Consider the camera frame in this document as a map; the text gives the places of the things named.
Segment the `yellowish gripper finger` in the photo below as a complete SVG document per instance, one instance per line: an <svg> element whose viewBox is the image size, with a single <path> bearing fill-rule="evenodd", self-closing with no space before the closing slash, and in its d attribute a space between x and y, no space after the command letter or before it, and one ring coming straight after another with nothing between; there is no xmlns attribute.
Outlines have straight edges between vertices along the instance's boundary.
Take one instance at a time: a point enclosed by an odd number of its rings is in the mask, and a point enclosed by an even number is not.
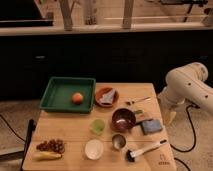
<svg viewBox="0 0 213 171"><path fill-rule="evenodd" d="M166 126L170 125L172 123L172 121L175 119L175 117L176 117L176 112L171 111L166 117L165 125Z"/></svg>

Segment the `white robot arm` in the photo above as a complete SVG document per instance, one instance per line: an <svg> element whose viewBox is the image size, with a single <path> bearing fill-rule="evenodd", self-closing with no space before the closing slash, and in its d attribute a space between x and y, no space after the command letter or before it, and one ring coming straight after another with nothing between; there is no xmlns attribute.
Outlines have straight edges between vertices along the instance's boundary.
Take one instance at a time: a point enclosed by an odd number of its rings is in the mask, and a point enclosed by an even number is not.
<svg viewBox="0 0 213 171"><path fill-rule="evenodd" d="M167 73L166 86L157 95L165 125L174 120L175 109L185 100L213 114L213 88L205 84L207 78L207 67L200 62L193 62Z"/></svg>

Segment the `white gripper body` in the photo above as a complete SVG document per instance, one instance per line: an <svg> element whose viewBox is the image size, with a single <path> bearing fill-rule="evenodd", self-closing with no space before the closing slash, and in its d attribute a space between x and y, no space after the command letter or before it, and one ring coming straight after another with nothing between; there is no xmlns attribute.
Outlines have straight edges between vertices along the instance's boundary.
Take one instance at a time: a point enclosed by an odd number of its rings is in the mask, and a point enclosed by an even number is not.
<svg viewBox="0 0 213 171"><path fill-rule="evenodd" d="M177 105L175 103L172 103L165 97L162 97L160 99L161 102L161 109L162 109L162 114L166 117L173 117L176 115L175 108Z"/></svg>

